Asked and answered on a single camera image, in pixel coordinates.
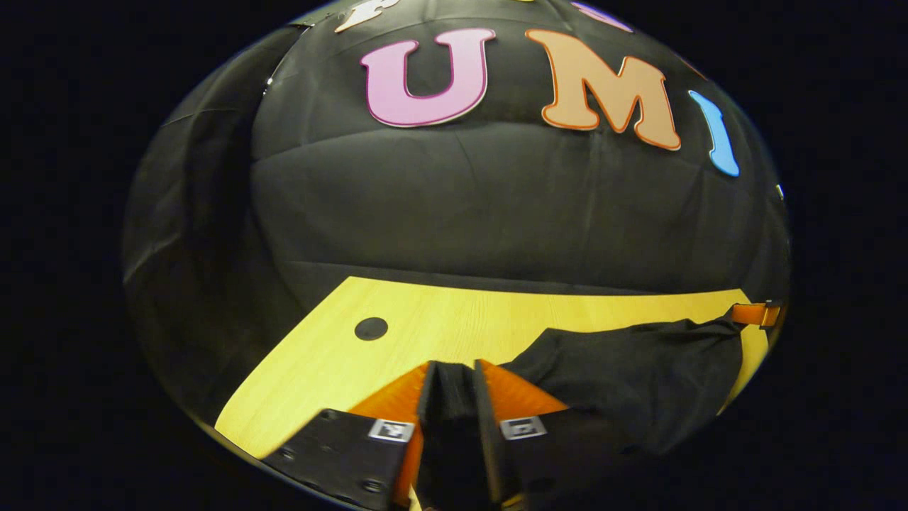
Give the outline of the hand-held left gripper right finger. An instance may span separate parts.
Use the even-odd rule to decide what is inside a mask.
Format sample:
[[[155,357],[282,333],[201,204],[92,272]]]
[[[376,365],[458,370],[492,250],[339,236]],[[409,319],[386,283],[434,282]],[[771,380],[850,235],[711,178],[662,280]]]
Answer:
[[[497,510],[591,510],[639,444],[602,415],[570,407],[501,366],[475,362],[479,431]]]

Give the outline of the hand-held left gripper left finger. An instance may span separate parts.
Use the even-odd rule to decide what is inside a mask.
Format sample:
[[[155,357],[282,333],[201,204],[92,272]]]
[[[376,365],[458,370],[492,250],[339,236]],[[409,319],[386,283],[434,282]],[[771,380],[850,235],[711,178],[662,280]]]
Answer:
[[[356,508],[411,509],[423,446],[419,410],[434,373],[425,362],[348,411],[318,411],[262,462]]]

